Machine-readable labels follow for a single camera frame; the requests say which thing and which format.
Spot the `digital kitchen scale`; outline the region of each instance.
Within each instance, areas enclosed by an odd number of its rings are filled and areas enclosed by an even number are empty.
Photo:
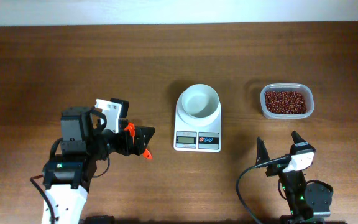
[[[178,151],[219,152],[222,109],[216,91],[197,84],[184,91],[175,112],[173,148]]]

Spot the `scale display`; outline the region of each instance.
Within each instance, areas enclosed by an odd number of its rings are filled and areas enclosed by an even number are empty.
[[[178,137],[177,143],[194,144],[195,138],[193,137]]]

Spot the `white wall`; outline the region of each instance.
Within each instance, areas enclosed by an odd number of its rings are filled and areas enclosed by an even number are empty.
[[[0,26],[356,20],[358,0],[0,0]]]

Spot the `plastic container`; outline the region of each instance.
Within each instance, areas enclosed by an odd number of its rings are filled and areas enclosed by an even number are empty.
[[[301,93],[305,98],[306,113],[304,114],[275,114],[270,112],[266,108],[265,92],[267,91],[296,91]],[[260,92],[260,105],[262,106],[262,112],[268,119],[303,119],[310,116],[314,110],[313,95],[310,89],[302,84],[296,83],[276,83],[267,85],[262,92]]]

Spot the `wooden table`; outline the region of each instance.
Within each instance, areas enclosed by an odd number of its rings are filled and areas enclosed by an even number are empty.
[[[175,103],[195,83],[221,99],[217,154],[172,147]],[[259,95],[269,83],[307,85],[313,114],[265,119]],[[335,189],[328,220],[358,223],[358,22],[0,27],[0,223],[41,222],[29,177],[61,136],[61,110],[110,97],[130,102],[130,121],[155,127],[154,159],[113,154],[83,217],[250,220],[234,185],[255,163],[257,136],[273,158],[289,152],[297,130],[317,148],[306,179]],[[264,172],[243,178],[244,199],[263,220],[289,215],[278,177]]]

